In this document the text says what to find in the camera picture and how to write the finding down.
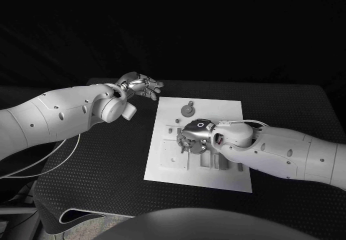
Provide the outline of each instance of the cable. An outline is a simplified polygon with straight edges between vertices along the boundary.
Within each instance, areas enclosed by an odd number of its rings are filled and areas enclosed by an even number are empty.
[[[27,221],[30,218],[31,218],[31,216],[35,214],[35,212],[30,215],[30,217],[27,218],[27,219],[24,219],[17,225],[14,225],[9,229],[7,229],[7,230],[4,230],[2,232],[0,232],[0,235],[2,234],[2,233],[7,233],[14,227],[17,227],[24,221]]]
[[[73,154],[73,152],[74,152],[74,150],[76,150],[76,148],[77,148],[79,138],[80,138],[80,134],[79,134],[79,136],[77,136],[77,140],[76,140],[76,144],[74,144],[71,153],[67,155],[66,159],[60,162],[60,164],[58,164],[57,166],[54,166],[50,170],[41,172],[40,174],[31,175],[31,176],[7,176],[5,178],[7,178],[7,179],[31,178],[31,177],[35,177],[35,176],[43,175],[43,174],[48,173],[50,171],[53,171],[53,170],[69,160],[69,158],[70,158],[70,156],[71,156],[71,154]]]
[[[269,126],[268,124],[265,124],[263,122],[256,121],[256,120],[236,120],[236,121],[226,121],[226,122],[227,122],[227,123],[237,123],[237,122],[244,123],[244,122],[249,122],[249,123],[260,124],[260,125],[265,126],[265,127]]]
[[[60,143],[60,145],[57,146],[57,148],[56,148],[37,162],[34,162],[31,165],[25,166],[25,167],[21,168],[20,170],[17,170],[17,171],[14,171],[14,172],[11,172],[11,173],[0,176],[0,179],[7,178],[9,175],[17,174],[18,172],[21,172],[21,171],[24,171],[25,169],[28,169],[31,166],[34,166],[35,164],[38,164],[38,163],[56,152],[56,150],[60,148],[60,146],[63,145],[64,142],[66,142],[66,139],[63,140],[63,142]]]

